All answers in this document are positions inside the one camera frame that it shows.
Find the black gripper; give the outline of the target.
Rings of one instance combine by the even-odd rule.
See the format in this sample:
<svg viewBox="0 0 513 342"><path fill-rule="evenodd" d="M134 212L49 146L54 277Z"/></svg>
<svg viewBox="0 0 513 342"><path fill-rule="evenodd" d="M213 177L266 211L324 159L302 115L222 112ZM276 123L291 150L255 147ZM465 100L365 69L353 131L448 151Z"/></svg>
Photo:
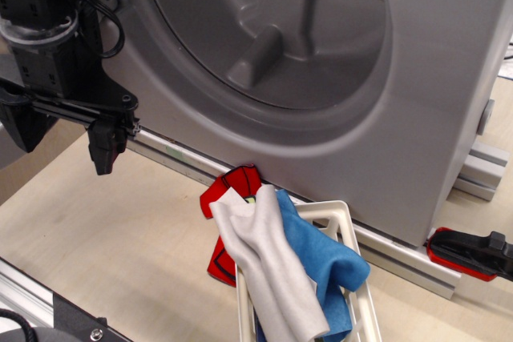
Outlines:
<svg viewBox="0 0 513 342"><path fill-rule="evenodd" d="M1 102L1 123L26 153L41 143L56 118L88 127L88 149L97 175L112 173L118 155L125 152L127 134L139 132L138 99L103 69L86 75L70 95L59 97L23 86L18 71L3 62Z"/></svg>

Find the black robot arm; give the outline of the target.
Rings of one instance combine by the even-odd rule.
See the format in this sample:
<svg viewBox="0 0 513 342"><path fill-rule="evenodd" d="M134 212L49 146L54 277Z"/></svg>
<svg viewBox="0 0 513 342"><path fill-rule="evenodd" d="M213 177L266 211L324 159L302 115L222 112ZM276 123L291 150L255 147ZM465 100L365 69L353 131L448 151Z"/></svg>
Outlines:
<svg viewBox="0 0 513 342"><path fill-rule="evenodd" d="M118 23L101 0L1 0L1 125L22 151L32 152L60 119L84 126L99 175L138 131L138 100L110 78L103 61L124 46L120 34L103 48L99 18Z"/></svg>

